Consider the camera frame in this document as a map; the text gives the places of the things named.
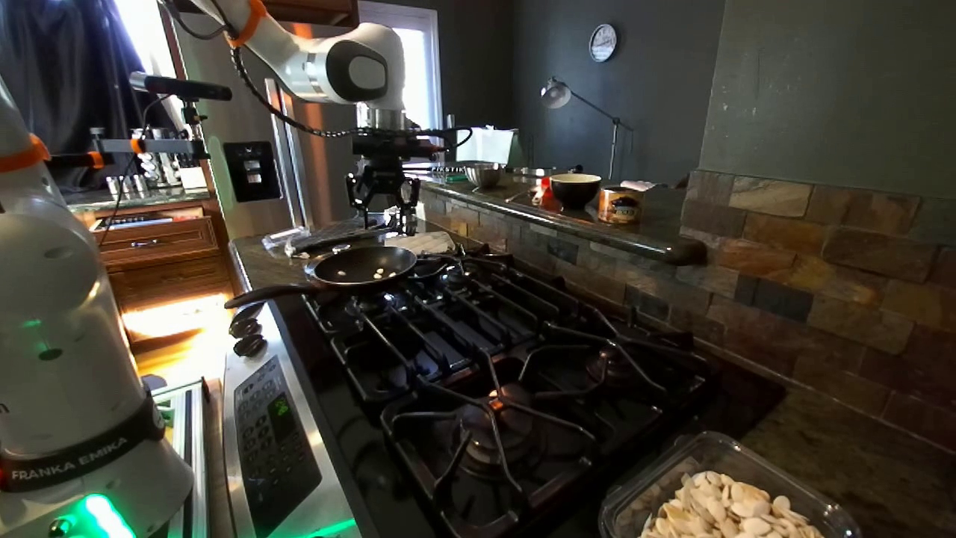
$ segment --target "window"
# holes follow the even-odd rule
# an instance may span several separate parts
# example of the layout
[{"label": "window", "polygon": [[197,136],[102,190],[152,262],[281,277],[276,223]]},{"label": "window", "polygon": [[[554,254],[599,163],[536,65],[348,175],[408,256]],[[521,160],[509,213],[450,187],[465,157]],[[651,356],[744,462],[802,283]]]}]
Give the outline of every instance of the window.
[{"label": "window", "polygon": [[405,115],[420,129],[442,129],[438,14],[415,5],[359,3],[359,18],[396,33],[405,60]]}]

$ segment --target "stainless steel appliance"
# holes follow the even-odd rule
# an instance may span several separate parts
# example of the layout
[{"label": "stainless steel appliance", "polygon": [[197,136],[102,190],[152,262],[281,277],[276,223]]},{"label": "stainless steel appliance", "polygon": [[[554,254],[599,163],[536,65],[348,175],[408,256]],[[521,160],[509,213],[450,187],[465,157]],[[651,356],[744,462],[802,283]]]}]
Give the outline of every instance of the stainless steel appliance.
[{"label": "stainless steel appliance", "polygon": [[692,423],[740,434],[774,399],[487,254],[272,298],[233,337],[239,534],[596,534],[624,470]]}]

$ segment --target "frying pan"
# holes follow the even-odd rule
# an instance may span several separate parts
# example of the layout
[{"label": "frying pan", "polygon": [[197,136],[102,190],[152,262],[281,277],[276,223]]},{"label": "frying pan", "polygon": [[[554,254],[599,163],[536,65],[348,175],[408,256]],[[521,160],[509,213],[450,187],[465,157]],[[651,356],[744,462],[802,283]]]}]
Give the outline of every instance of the frying pan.
[{"label": "frying pan", "polygon": [[417,262],[417,254],[403,248],[387,248],[387,244],[348,248],[305,265],[305,272],[317,277],[317,283],[256,286],[226,298],[226,307],[241,307],[241,304],[266,301],[275,296],[317,292],[326,286],[372,286],[412,272],[415,262]]}]

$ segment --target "white food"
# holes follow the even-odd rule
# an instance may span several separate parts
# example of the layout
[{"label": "white food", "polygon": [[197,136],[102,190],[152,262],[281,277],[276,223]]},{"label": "white food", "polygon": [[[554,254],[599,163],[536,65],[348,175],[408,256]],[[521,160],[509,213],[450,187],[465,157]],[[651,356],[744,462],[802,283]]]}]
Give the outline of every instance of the white food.
[{"label": "white food", "polygon": [[820,538],[786,495],[722,473],[683,476],[681,491],[656,507],[642,538]]}]

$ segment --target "stone tile backsplash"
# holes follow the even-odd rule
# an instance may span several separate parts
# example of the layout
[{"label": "stone tile backsplash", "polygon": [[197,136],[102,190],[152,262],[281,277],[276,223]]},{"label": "stone tile backsplash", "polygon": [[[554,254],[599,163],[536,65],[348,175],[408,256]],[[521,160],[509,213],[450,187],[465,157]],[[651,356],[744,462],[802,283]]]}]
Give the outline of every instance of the stone tile backsplash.
[{"label": "stone tile backsplash", "polygon": [[956,202],[695,171],[669,265],[424,190],[427,217],[956,449]]}]

